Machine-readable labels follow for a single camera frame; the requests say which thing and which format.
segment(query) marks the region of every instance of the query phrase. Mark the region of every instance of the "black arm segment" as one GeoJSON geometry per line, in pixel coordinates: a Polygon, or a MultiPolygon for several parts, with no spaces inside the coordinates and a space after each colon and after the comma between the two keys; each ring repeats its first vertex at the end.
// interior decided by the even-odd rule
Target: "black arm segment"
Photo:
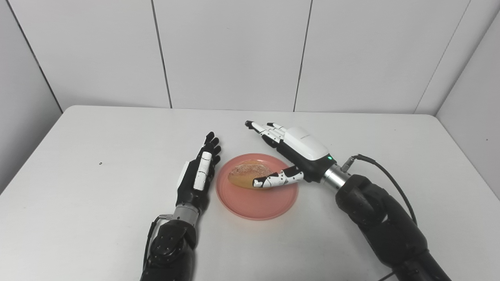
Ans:
{"type": "Polygon", "coordinates": [[[429,253],[424,234],[383,188],[354,174],[335,200],[400,281],[451,281],[429,253]]]}
{"type": "Polygon", "coordinates": [[[196,247],[194,226],[170,220],[159,227],[140,281],[189,281],[194,269],[196,247]]]}

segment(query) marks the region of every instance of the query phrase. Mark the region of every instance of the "bread roll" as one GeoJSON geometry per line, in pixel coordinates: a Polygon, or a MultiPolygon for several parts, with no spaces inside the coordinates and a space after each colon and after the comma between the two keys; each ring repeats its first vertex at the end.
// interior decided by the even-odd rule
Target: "bread roll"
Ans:
{"type": "Polygon", "coordinates": [[[234,167],[227,179],[235,186],[246,189],[266,189],[262,187],[254,187],[253,182],[255,178],[266,177],[273,172],[258,160],[247,160],[234,167]]]}

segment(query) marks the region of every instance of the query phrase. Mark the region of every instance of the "plate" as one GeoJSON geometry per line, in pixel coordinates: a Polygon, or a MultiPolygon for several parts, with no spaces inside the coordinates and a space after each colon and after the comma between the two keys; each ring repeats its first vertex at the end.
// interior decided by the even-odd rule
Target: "plate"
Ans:
{"type": "Polygon", "coordinates": [[[278,158],[261,153],[243,154],[229,160],[222,166],[217,176],[217,196],[222,204],[233,214],[248,220],[270,220],[286,213],[297,199],[299,193],[297,183],[257,190],[239,187],[229,182],[229,173],[248,160],[258,160],[273,172],[288,167],[278,158]]]}

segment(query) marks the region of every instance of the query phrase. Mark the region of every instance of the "robotic arm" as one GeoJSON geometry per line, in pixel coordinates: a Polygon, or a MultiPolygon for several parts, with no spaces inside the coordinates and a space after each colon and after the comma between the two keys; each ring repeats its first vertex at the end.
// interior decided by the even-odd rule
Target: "robotic arm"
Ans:
{"type": "Polygon", "coordinates": [[[378,259],[400,281],[451,281],[429,253],[427,240],[417,227],[404,193],[401,195],[413,219],[385,189],[365,176],[347,173],[354,159],[365,160],[381,168],[400,190],[390,174],[373,159],[353,156],[341,167],[324,145],[300,127],[285,129],[276,123],[260,125],[253,121],[245,125],[295,165],[255,178],[254,187],[287,185],[302,179],[323,183],[337,191],[338,207],[359,227],[378,259]]]}
{"type": "Polygon", "coordinates": [[[197,244],[196,222],[209,204],[219,139],[210,132],[196,159],[186,162],[177,183],[173,215],[160,215],[147,235],[141,281],[189,281],[197,244]]]}

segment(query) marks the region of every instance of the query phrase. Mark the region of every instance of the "cable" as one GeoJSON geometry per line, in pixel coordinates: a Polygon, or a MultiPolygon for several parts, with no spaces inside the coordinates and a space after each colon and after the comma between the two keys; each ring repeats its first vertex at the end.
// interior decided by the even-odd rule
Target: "cable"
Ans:
{"type": "Polygon", "coordinates": [[[148,260],[148,252],[150,250],[151,236],[153,236],[153,232],[155,231],[156,225],[158,224],[159,220],[160,220],[160,217],[158,216],[151,223],[151,227],[149,227],[149,232],[147,233],[146,249],[144,250],[144,259],[142,261],[142,267],[143,267],[143,269],[146,266],[146,261],[148,260]]]}
{"type": "Polygon", "coordinates": [[[368,156],[364,156],[362,154],[358,154],[358,155],[351,156],[351,158],[358,159],[358,160],[361,160],[361,161],[365,161],[365,162],[368,162],[370,164],[373,164],[373,165],[377,166],[389,178],[389,180],[396,187],[397,191],[399,192],[399,194],[403,198],[404,203],[408,207],[408,211],[409,211],[409,214],[411,216],[411,219],[413,220],[413,222],[416,225],[417,224],[417,218],[415,217],[415,213],[413,212],[412,205],[410,204],[410,201],[406,197],[406,195],[403,192],[403,190],[401,189],[400,185],[393,178],[393,176],[384,167],[382,167],[382,165],[380,165],[379,163],[377,163],[377,161],[375,161],[374,159],[372,159],[372,158],[370,158],[368,156]]]}
{"type": "Polygon", "coordinates": [[[396,274],[396,271],[393,271],[389,274],[387,274],[386,276],[382,277],[381,279],[377,280],[377,281],[384,281],[384,280],[387,280],[389,277],[393,276],[394,274],[396,274]]]}

